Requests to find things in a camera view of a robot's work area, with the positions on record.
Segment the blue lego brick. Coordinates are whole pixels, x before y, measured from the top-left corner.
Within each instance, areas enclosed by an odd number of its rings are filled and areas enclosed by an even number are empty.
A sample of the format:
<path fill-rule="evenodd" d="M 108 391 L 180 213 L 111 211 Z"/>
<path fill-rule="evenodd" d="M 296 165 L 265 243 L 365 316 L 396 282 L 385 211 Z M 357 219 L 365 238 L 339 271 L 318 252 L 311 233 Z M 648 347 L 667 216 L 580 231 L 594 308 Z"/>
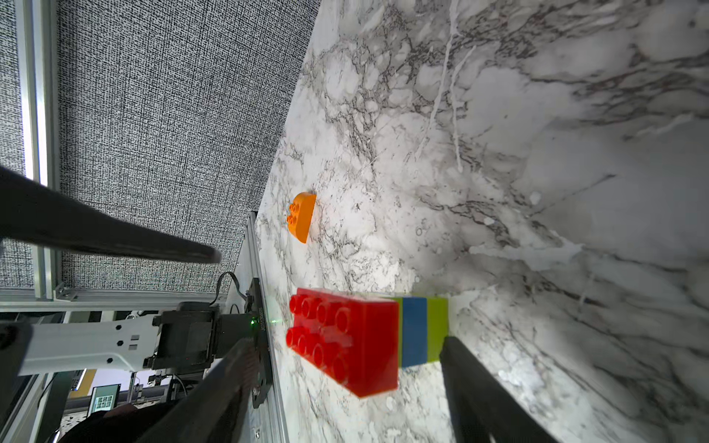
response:
<path fill-rule="evenodd" d="M 424 298 L 402 299 L 401 367 L 428 361 L 428 304 Z"/>

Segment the orange lego brick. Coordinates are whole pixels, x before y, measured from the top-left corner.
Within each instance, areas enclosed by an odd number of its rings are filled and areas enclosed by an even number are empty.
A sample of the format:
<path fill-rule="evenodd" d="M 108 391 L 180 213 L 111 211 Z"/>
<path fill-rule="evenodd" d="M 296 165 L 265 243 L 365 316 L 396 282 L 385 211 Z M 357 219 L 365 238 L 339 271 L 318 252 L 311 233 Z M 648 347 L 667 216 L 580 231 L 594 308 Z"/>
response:
<path fill-rule="evenodd" d="M 316 199 L 316 194 L 302 192 L 294 198 L 289 206 L 289 214 L 286 218 L 288 231 L 302 244 L 308 241 Z"/>

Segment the lime green lego brick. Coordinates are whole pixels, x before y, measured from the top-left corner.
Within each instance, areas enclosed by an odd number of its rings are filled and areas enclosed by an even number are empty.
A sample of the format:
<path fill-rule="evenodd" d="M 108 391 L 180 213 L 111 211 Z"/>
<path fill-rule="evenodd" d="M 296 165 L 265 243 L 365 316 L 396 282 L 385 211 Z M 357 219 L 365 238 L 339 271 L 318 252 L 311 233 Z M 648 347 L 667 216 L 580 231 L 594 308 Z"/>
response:
<path fill-rule="evenodd" d="M 446 298 L 427 300 L 427 362 L 439 361 L 445 338 L 449 335 L 449 302 Z"/>
<path fill-rule="evenodd" d="M 397 332 L 397 358 L 398 367 L 403 367 L 403 350 L 404 350 L 404 302 L 402 297 L 393 297 L 393 301 L 397 304 L 398 308 L 398 332 Z"/>

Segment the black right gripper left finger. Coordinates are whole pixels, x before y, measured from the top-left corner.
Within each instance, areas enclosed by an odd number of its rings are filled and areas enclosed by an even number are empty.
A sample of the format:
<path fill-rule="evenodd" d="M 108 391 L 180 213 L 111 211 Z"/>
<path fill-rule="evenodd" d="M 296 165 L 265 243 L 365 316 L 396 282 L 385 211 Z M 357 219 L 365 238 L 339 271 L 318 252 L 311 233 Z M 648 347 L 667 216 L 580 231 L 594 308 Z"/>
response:
<path fill-rule="evenodd" d="M 252 339 L 238 341 L 186 398 L 140 437 L 141 442 L 207 442 L 221 430 L 226 441 L 240 432 L 258 375 Z"/>

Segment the aluminium front rail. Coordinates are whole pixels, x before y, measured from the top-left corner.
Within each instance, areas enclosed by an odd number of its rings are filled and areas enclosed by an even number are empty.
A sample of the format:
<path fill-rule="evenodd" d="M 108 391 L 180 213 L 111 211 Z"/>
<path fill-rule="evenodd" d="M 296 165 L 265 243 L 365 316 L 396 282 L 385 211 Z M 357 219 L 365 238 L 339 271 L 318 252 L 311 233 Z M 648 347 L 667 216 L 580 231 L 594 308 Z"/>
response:
<path fill-rule="evenodd" d="M 234 284 L 231 278 L 226 279 L 230 287 L 223 303 L 223 312 L 244 313 L 247 310 L 244 297 L 250 292 L 251 284 L 256 284 L 257 288 L 252 291 L 256 298 L 255 305 L 260 310 L 256 321 L 268 340 L 267 362 L 270 364 L 271 374 L 261 375 L 258 379 L 258 389 L 251 394 L 251 400 L 247 403 L 246 418 L 236 441 L 287 442 L 289 437 L 275 359 L 273 322 L 269 315 L 268 294 L 258 254 L 257 215 L 256 212 L 249 212 L 247 216 L 246 233 L 233 270 L 238 283 Z"/>

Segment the red lego brick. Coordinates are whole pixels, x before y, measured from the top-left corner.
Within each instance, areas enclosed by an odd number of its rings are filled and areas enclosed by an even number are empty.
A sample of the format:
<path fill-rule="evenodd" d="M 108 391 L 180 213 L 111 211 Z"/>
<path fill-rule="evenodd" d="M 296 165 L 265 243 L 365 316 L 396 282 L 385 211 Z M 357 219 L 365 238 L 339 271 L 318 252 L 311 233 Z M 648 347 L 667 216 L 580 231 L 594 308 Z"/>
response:
<path fill-rule="evenodd" d="M 299 288 L 285 344 L 358 398 L 398 389 L 393 299 Z"/>

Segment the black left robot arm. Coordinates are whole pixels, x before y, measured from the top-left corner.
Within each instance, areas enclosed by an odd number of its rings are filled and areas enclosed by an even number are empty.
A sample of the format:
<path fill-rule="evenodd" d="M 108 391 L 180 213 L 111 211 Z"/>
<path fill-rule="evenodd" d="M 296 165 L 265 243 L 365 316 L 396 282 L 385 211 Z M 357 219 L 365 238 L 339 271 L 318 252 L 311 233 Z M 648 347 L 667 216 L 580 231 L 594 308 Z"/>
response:
<path fill-rule="evenodd" d="M 1 171 L 1 237 L 88 255 L 218 263 L 218 250 L 98 212 L 9 169 Z M 223 315 L 214 302 L 182 301 L 174 310 L 149 305 L 154 315 L 101 323 L 9 324 L 2 328 L 17 357 L 3 345 L 11 376 L 82 368 L 193 373 L 225 360 L 240 341 L 251 343 L 258 373 L 270 380 L 268 334 L 260 283 L 254 280 L 244 314 Z"/>

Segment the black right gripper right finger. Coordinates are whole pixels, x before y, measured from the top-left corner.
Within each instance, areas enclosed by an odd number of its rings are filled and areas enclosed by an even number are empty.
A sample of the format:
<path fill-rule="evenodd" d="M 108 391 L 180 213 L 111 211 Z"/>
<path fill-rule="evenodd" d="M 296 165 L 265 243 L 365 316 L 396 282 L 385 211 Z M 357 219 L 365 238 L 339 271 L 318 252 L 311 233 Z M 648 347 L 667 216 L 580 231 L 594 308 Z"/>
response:
<path fill-rule="evenodd" d="M 439 361 L 457 442 L 555 440 L 458 338 L 444 340 Z"/>

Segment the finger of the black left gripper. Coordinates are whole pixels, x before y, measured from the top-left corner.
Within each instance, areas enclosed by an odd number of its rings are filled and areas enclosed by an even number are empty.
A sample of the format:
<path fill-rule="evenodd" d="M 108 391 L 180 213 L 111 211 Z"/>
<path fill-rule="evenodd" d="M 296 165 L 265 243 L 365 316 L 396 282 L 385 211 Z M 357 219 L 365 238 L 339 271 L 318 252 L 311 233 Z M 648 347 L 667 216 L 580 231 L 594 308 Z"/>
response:
<path fill-rule="evenodd" d="M 1 238 L 87 255 L 205 264 L 222 259 L 213 247 L 118 220 L 5 167 Z"/>

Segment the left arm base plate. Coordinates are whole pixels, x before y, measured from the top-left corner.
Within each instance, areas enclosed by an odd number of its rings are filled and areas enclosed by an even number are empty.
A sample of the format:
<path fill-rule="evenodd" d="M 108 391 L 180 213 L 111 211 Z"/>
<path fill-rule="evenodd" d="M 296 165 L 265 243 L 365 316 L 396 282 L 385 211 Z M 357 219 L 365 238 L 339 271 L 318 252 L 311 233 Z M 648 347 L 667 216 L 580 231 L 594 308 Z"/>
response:
<path fill-rule="evenodd" d="M 253 407 L 258 409 L 266 402 L 273 387 L 271 341 L 268 332 L 266 305 L 259 278 L 251 280 L 247 291 L 246 311 L 251 316 L 250 325 L 258 352 L 258 378 L 252 393 Z"/>

